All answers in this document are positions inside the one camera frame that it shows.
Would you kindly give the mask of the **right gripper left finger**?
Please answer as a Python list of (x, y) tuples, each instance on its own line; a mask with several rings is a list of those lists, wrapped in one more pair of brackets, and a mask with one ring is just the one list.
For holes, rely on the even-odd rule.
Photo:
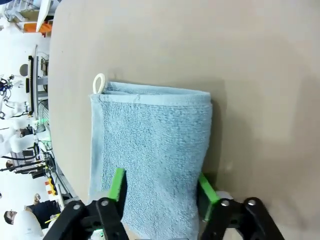
[(81, 200), (69, 202), (45, 240), (89, 240), (94, 231), (102, 230), (106, 240), (128, 240), (121, 222), (127, 195), (127, 176), (117, 168), (106, 197), (85, 205)]

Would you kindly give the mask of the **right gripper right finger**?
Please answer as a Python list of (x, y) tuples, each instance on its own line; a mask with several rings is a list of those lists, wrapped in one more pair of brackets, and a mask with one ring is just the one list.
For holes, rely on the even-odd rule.
[(257, 197), (237, 202), (230, 196), (219, 196), (204, 174), (197, 184), (199, 216), (207, 222), (202, 240), (222, 240), (227, 229), (236, 230), (243, 240), (283, 240), (284, 236)]

